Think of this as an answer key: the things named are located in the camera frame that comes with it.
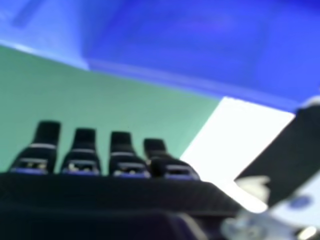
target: green surface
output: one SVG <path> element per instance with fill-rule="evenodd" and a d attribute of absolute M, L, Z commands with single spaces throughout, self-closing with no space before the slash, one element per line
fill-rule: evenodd
<path fill-rule="evenodd" d="M 7 48 L 0 48 L 0 74 L 0 171 L 31 141 L 39 120 L 62 122 L 58 167 L 77 127 L 97 128 L 104 170 L 111 131 L 132 132 L 140 154 L 143 139 L 155 137 L 165 139 L 169 151 L 180 156 L 219 103 Z"/>

